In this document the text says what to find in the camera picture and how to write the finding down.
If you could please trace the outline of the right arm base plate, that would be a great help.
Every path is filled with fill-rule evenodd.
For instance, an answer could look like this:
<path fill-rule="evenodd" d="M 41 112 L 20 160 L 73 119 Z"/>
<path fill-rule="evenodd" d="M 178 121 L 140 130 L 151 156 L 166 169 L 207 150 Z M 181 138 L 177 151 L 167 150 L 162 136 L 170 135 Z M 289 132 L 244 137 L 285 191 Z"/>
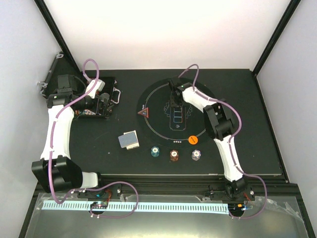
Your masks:
<path fill-rule="evenodd" d="M 229 192 L 225 186 L 214 186 L 210 187 L 209 197 L 211 200 L 222 200 L 222 201 L 254 201 L 255 193 L 250 185 L 246 186 L 243 190 Z"/>

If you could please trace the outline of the red-brown poker chip stack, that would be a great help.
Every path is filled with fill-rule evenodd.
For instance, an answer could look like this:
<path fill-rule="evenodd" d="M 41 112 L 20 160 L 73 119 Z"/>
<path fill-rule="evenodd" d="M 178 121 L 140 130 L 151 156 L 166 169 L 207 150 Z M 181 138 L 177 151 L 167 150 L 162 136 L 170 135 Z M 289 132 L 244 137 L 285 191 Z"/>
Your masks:
<path fill-rule="evenodd" d="M 172 150 L 171 152 L 170 152 L 170 159 L 171 159 L 171 161 L 177 161 L 178 160 L 178 158 L 179 158 L 179 154 L 178 154 L 178 151 L 177 150 Z"/>

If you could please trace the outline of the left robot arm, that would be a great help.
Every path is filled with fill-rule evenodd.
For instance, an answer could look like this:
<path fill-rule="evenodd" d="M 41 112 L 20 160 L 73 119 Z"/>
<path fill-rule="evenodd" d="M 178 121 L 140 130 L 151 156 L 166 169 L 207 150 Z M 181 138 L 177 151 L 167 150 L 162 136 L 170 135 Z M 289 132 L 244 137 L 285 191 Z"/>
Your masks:
<path fill-rule="evenodd" d="M 84 83 L 81 78 L 64 74 L 57 77 L 52 92 L 47 95 L 49 127 L 40 160 L 32 163 L 31 170 L 45 192 L 88 188 L 95 197 L 103 197 L 106 185 L 99 181 L 100 174 L 83 172 L 71 161 L 69 139 L 72 121 L 85 118 L 109 118 L 114 107 L 115 77 L 102 77 Z"/>

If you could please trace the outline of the orange round blind button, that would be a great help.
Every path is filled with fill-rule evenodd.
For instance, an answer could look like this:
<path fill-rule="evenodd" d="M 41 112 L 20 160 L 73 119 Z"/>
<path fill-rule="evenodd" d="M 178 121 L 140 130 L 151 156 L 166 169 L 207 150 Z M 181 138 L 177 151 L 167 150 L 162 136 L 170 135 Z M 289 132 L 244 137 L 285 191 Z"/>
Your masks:
<path fill-rule="evenodd" d="M 194 136 L 194 135 L 191 135 L 189 136 L 188 138 L 188 142 L 191 144 L 191 145 L 196 145 L 198 143 L 198 137 L 197 136 Z"/>

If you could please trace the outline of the teal poker chip stack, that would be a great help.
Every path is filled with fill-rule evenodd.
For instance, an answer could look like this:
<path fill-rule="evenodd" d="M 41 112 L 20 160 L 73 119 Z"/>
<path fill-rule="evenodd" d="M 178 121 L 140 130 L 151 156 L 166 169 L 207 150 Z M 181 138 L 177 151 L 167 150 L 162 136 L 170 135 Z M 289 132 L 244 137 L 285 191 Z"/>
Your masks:
<path fill-rule="evenodd" d="M 153 157 L 158 157 L 158 156 L 159 156 L 159 148 L 156 147 L 156 146 L 152 147 L 152 148 L 151 148 L 151 155 L 152 155 Z"/>

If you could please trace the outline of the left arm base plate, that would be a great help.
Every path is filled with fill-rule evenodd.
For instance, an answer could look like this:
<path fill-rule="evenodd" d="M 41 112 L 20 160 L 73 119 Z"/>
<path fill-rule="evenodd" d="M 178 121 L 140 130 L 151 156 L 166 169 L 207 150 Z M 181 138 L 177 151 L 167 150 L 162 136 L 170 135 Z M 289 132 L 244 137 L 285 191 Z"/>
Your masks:
<path fill-rule="evenodd" d="M 99 191 L 77 192 L 78 198 L 107 200 L 118 199 L 121 195 L 122 184 L 115 184 Z"/>

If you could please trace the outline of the red triangular all-in button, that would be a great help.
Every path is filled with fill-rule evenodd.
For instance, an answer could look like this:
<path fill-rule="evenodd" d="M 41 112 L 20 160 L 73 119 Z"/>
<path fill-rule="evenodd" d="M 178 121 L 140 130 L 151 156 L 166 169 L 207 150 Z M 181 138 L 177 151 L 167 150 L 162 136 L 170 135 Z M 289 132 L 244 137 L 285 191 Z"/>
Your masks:
<path fill-rule="evenodd" d="M 137 112 L 137 114 L 143 116 L 146 119 L 148 119 L 149 118 L 149 108 L 146 107 L 146 108 L 140 110 L 139 112 Z"/>

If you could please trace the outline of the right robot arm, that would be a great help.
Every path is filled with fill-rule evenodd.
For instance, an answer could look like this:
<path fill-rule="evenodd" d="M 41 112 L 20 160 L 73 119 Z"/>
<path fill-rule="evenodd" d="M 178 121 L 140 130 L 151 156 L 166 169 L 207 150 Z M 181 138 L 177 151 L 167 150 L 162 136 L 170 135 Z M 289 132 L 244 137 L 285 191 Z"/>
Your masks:
<path fill-rule="evenodd" d="M 204 114 L 206 132 L 216 143 L 223 163 L 225 194 L 230 200 L 237 200 L 246 189 L 247 180 L 234 143 L 234 110 L 226 102 L 206 95 L 191 83 L 182 83 L 179 78 L 170 79 L 168 85 L 172 107 L 188 103 Z"/>

